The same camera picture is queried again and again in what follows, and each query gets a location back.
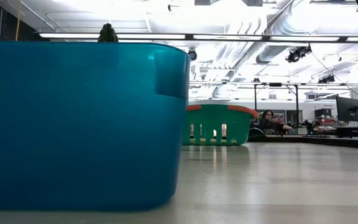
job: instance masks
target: ceiling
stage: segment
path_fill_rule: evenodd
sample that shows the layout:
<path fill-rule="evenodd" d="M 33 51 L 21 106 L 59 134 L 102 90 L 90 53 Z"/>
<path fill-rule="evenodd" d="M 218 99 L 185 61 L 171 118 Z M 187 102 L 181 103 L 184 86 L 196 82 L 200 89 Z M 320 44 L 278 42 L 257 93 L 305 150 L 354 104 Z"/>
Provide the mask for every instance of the ceiling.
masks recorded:
<path fill-rule="evenodd" d="M 249 6 L 250 2 L 257 1 L 22 0 L 21 18 L 39 32 L 96 33 L 110 22 L 118 33 L 358 35 L 357 5 L 263 0 L 262 7 Z M 0 0 L 0 6 L 13 15 L 17 14 L 18 5 L 19 0 Z M 358 44 L 311 44 L 312 55 L 297 63 L 288 63 L 285 57 L 289 50 L 299 44 L 155 42 L 186 51 L 196 49 L 198 58 L 191 64 L 193 81 L 251 82 L 259 78 L 261 82 L 317 83 L 319 78 L 332 72 L 337 76 L 337 83 L 358 83 Z M 254 91 L 242 87 L 230 83 L 191 85 L 190 97 L 252 98 Z M 345 93 L 349 90 L 325 91 Z M 269 94 L 292 97 L 288 89 L 264 88 L 259 90 L 258 98 L 269 97 Z"/>

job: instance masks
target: blue plastic bin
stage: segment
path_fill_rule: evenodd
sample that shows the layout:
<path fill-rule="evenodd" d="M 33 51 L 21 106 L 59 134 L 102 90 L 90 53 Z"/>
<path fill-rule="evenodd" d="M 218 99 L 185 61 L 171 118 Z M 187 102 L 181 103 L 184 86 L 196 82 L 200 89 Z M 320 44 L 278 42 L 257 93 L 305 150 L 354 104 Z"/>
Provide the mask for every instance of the blue plastic bin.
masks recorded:
<path fill-rule="evenodd" d="M 189 66 L 166 45 L 0 42 L 0 209 L 167 202 Z"/>

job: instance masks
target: floor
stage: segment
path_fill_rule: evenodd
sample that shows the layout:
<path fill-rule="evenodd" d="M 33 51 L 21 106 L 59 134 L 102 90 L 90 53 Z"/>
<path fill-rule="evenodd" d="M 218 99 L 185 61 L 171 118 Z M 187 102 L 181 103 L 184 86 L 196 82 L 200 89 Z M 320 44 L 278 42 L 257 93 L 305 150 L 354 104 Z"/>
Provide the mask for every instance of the floor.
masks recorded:
<path fill-rule="evenodd" d="M 358 223 L 358 149 L 184 147 L 172 201 L 142 213 L 0 212 L 0 224 Z"/>

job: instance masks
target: computer monitor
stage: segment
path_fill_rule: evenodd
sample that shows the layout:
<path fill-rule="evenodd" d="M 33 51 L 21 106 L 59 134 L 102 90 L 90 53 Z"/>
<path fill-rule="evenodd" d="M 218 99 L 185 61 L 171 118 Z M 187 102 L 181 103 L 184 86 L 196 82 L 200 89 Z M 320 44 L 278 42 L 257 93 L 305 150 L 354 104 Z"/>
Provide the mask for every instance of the computer monitor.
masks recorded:
<path fill-rule="evenodd" d="M 336 97 L 338 120 L 358 122 L 358 100 Z"/>

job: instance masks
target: green laundry basket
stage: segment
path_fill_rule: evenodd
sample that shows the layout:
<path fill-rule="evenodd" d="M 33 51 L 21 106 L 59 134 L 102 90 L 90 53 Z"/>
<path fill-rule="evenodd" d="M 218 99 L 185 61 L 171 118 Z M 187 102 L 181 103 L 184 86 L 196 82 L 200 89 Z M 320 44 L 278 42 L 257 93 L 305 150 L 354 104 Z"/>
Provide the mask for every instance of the green laundry basket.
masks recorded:
<path fill-rule="evenodd" d="M 250 120 L 257 116 L 243 106 L 188 106 L 183 144 L 239 146 L 248 140 Z"/>

